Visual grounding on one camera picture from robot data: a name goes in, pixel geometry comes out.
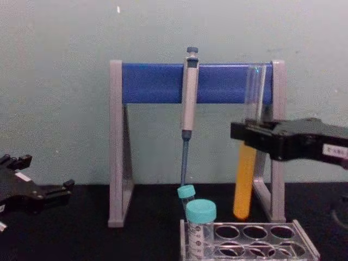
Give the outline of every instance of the pipette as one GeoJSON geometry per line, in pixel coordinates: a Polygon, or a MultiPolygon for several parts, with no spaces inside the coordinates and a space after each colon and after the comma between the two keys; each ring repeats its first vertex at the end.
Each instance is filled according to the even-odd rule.
{"type": "Polygon", "coordinates": [[[194,127],[195,108],[197,102],[198,86],[198,48],[188,47],[189,56],[185,58],[183,74],[183,93],[182,93],[182,139],[183,155],[181,162],[181,186],[185,185],[187,171],[187,157],[189,153],[189,141],[194,127]]]}

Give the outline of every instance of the tube label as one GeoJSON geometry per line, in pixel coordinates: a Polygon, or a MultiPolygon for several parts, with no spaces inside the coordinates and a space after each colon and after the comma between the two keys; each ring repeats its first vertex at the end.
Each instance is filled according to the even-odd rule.
{"type": "Polygon", "coordinates": [[[190,258],[202,259],[204,257],[204,232],[202,225],[189,223],[189,253],[190,258]]]}

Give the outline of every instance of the plastic tube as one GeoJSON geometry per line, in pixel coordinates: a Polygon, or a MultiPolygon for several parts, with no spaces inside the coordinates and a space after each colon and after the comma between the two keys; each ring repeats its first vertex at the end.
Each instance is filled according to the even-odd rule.
{"type": "MultiPolygon", "coordinates": [[[[266,65],[251,66],[248,69],[244,111],[246,120],[256,120],[257,123],[262,120],[265,75],[266,65]]],[[[256,150],[241,144],[233,204],[233,214],[239,220],[245,220],[249,216],[255,161],[256,150]]]]}

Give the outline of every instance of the tube cap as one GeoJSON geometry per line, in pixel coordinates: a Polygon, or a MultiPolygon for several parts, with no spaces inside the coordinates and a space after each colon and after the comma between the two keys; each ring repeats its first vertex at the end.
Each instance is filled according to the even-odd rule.
{"type": "Polygon", "coordinates": [[[185,185],[178,188],[179,198],[188,198],[196,194],[195,187],[193,185],[185,185]]]}
{"type": "Polygon", "coordinates": [[[192,200],[186,205],[187,220],[204,224],[216,219],[216,205],[210,200],[192,200]]]}

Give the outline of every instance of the black surface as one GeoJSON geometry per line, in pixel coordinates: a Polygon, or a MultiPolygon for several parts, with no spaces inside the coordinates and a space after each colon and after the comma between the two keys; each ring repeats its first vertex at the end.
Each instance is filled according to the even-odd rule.
{"type": "MultiPolygon", "coordinates": [[[[177,185],[137,185],[126,226],[108,229],[107,186],[76,186],[67,207],[38,216],[11,213],[0,234],[0,260],[175,260],[179,259],[182,209],[177,185]]],[[[200,197],[215,201],[217,221],[232,218],[233,184],[196,185],[200,197]]],[[[330,202],[348,191],[347,183],[286,184],[288,220],[298,219],[322,260],[348,260],[348,231],[329,215],[330,202]]],[[[267,222],[253,200],[251,222],[267,222]]]]}

